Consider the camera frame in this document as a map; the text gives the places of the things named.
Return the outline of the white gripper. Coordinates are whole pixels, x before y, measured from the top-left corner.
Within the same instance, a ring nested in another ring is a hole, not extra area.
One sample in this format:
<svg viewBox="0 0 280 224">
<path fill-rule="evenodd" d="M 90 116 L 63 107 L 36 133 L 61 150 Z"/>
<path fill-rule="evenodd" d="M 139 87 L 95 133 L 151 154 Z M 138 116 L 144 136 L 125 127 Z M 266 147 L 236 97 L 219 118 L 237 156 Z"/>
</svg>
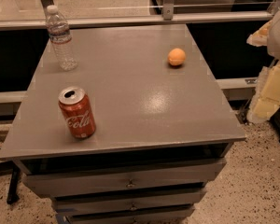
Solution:
<svg viewBox="0 0 280 224">
<path fill-rule="evenodd" d="M 268 53 L 280 60 L 280 10 L 274 15 L 272 21 L 266 22 L 250 35 L 246 43 L 255 47 L 267 45 Z M 260 71 L 246 118 L 252 123 L 262 123 L 269 120 L 279 108 L 280 61 L 272 68 L 263 67 Z"/>
</svg>

